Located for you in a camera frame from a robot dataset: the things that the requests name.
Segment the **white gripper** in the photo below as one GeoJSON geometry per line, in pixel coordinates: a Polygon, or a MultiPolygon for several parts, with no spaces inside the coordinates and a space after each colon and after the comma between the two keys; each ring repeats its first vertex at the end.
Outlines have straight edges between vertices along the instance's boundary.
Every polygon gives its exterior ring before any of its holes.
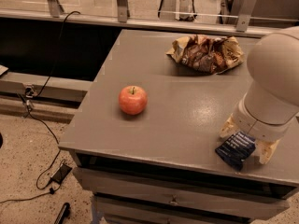
{"type": "Polygon", "coordinates": [[[267,164],[277,149],[279,139],[285,135],[292,122],[293,119],[286,124],[267,124],[254,118],[242,104],[237,104],[232,115],[224,122],[220,138],[227,138],[240,129],[257,140],[255,146],[259,163],[267,164]]]}

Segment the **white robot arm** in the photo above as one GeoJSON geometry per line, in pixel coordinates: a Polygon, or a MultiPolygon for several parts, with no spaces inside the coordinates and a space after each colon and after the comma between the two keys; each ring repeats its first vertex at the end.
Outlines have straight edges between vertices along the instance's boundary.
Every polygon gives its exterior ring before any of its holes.
{"type": "Polygon", "coordinates": [[[249,52],[247,68],[253,81],[220,137],[248,134],[255,139],[259,162],[266,164],[299,113],[299,27],[264,36],[249,52]]]}

